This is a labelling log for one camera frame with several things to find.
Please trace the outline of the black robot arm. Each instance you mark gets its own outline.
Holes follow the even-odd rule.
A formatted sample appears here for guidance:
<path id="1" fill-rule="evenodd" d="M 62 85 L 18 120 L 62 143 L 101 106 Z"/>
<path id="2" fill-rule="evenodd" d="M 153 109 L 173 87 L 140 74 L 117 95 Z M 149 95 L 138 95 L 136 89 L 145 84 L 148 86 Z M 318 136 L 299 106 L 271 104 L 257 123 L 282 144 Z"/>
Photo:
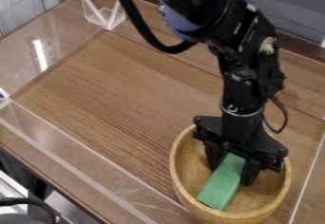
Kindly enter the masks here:
<path id="1" fill-rule="evenodd" d="M 286 75 L 279 66 L 275 28 L 245 0 L 159 0 L 161 17 L 172 32 L 207 45 L 217 58 L 223 78 L 221 115 L 196 116 L 192 136 L 203 141 L 209 167 L 232 153 L 244 159 L 240 183 L 253 184 L 257 174 L 284 167 L 287 148 L 267 133 L 264 104 L 283 104 L 276 93 Z"/>

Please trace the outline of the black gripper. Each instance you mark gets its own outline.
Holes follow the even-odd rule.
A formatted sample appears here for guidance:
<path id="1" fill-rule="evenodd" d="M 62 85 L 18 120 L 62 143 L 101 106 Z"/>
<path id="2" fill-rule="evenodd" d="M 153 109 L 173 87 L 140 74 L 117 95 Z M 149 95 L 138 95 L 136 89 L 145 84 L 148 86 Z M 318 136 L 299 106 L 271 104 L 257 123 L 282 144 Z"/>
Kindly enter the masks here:
<path id="1" fill-rule="evenodd" d="M 260 170 L 280 172 L 287 148 L 262 126 L 262 114 L 244 117 L 221 113 L 220 117 L 195 116 L 192 137 L 203 142 L 207 162 L 213 171 L 227 153 L 245 159 L 240 184 L 251 186 Z"/>

